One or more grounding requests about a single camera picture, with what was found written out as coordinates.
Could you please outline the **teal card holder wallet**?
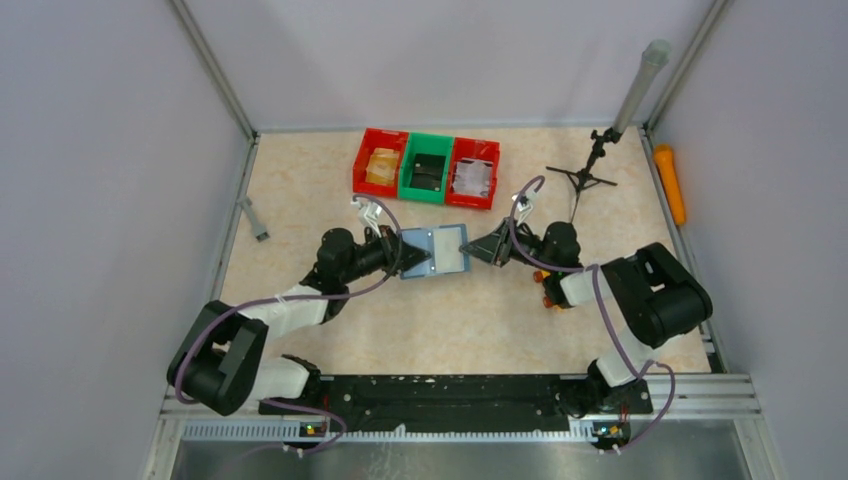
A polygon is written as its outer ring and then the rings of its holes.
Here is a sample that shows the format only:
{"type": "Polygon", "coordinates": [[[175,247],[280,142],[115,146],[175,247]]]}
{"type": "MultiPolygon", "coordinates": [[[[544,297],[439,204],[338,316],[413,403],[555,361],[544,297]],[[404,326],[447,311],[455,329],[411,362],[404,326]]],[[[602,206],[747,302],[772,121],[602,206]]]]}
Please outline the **teal card holder wallet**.
{"type": "Polygon", "coordinates": [[[429,258],[400,273],[402,280],[471,271],[471,259],[460,248],[468,242],[465,224],[403,229],[403,240],[429,254],[429,258]]]}

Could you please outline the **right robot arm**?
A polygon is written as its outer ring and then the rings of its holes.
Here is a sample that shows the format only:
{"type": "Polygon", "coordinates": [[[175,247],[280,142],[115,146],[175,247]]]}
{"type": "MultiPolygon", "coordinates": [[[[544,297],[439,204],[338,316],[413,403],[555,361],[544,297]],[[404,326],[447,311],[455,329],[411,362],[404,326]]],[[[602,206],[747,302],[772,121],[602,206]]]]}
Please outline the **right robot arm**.
{"type": "Polygon", "coordinates": [[[567,405],[579,413],[614,411],[662,346],[696,329],[713,313],[706,290],[660,243],[599,267],[586,267],[572,224],[553,222],[537,235],[525,224],[503,219],[493,232],[460,250],[497,267],[511,260],[535,267],[533,279],[542,286],[548,308],[593,303],[609,324],[606,303],[618,307],[625,327],[616,333],[612,349],[593,360],[586,378],[567,390],[567,405]]]}

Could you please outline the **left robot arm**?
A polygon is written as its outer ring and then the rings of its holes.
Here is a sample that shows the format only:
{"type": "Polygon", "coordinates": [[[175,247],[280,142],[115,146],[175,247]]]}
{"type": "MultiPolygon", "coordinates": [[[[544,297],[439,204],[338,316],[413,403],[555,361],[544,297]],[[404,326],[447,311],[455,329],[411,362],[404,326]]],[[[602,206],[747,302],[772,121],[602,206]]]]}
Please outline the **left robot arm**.
{"type": "Polygon", "coordinates": [[[344,228],[322,236],[307,275],[281,295],[230,306],[204,305],[167,370],[183,404],[201,404],[227,416],[244,404],[283,399],[297,413],[319,404],[317,368],[292,355],[266,357],[266,348],[296,330],[336,318],[355,297],[350,283],[381,272],[391,278],[428,260],[387,225],[365,230],[362,244],[344,228]]]}

